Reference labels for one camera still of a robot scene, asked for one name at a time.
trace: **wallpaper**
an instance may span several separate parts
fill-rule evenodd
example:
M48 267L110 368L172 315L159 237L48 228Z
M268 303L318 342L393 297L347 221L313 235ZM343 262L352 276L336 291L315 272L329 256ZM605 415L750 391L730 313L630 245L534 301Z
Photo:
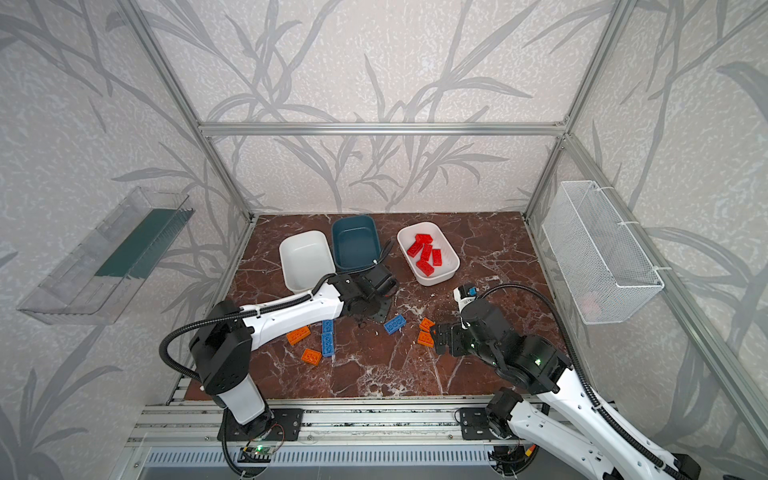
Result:
M131 32L95 0L0 3L0 476L107 478L174 373L157 345L204 314L247 220ZM196 210L111 326L15 308L132 188ZM178 355L180 345L173 345Z
M768 2L632 13L577 134L768 396Z
M510 122L563 119L614 2L140 4L204 121ZM233 137L217 147L253 211L295 214L519 210L553 142Z
M228 137L217 149L254 212L487 212L525 208L553 143L552 137Z
M560 121L613 0L140 0L205 121Z
M586 326L541 228L560 182L584 180L567 154L530 221L539 261L548 272L577 351L600 394L659 445L693 455L701 480L723 474L768 478L768 458L723 394L662 296L624 323Z

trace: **vent grille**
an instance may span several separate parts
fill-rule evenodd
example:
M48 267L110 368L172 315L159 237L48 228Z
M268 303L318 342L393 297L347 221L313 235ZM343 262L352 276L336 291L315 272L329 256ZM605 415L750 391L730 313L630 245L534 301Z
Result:
M235 451L230 449L233 458ZM483 445L284 445L273 455L270 467L488 464ZM153 447L144 466L220 467L226 463L218 447Z

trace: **dark teal plastic bin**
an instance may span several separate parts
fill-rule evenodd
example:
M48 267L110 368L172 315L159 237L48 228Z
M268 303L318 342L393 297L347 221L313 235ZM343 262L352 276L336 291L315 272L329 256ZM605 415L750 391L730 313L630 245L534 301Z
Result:
M331 237L333 262L338 272L370 266L382 251L376 223L368 215L338 219L331 227Z

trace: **transparent plastic tray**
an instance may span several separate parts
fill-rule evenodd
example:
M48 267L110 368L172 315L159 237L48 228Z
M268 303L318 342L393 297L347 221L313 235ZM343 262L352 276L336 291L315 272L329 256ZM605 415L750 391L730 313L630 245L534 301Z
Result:
M18 309L49 324L114 323L194 212L188 199L134 188Z

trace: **wire basket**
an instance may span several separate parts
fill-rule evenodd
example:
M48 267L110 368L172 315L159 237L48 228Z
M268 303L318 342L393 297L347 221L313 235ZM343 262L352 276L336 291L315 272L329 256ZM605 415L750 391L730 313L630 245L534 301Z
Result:
M584 323L623 322L664 288L595 182L561 182L542 227Z

